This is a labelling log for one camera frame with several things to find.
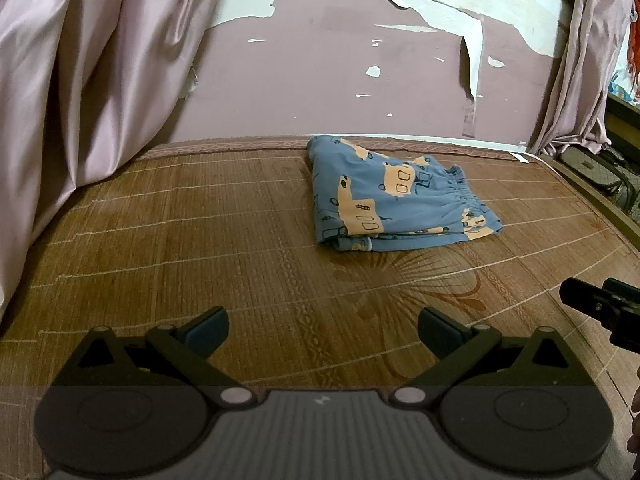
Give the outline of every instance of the brown woven mat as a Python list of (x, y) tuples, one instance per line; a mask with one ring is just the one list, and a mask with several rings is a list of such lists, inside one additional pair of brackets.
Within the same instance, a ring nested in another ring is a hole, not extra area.
[[(419, 155), (389, 142), (389, 155)], [(30, 251), (2, 324), (0, 479), (42, 473), (33, 409), (86, 330), (107, 324), (141, 335), (216, 304), (228, 310), (231, 329), (212, 362), (257, 386), (400, 384), (434, 363), (415, 329), (425, 304), (464, 323), (486, 320), (505, 335), (551, 325), (616, 417), (602, 467), (628, 478), (624, 442), (640, 360), (562, 306), (558, 285), (577, 275), (640, 286), (638, 254), (546, 167), (453, 151), (436, 158), (463, 167), (505, 224), (500, 235), (399, 253), (317, 247), (300, 146), (165, 152), (83, 189)]]

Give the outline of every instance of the pink curtain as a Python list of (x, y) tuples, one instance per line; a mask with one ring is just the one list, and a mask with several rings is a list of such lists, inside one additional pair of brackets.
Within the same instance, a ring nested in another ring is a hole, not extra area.
[(217, 0), (0, 0), (0, 319), (80, 186), (159, 131)]
[(575, 0), (569, 39), (533, 153), (556, 156), (571, 144), (598, 153), (610, 144), (604, 127), (607, 88), (632, 5), (633, 0)]

